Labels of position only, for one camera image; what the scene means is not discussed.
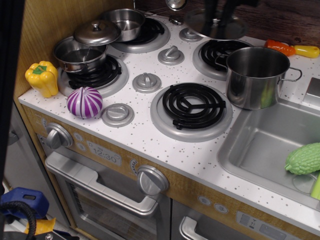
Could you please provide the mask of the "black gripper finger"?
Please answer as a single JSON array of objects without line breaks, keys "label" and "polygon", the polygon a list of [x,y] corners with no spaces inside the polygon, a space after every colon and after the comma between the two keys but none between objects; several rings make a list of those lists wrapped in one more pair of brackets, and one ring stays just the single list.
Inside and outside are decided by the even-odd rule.
[{"label": "black gripper finger", "polygon": [[237,0],[227,0],[222,11],[222,16],[220,18],[219,26],[225,27],[232,19],[234,10],[238,4]]},{"label": "black gripper finger", "polygon": [[204,25],[202,34],[206,37],[210,37],[212,30],[215,28],[214,20],[216,19],[217,5],[217,0],[204,0]]}]

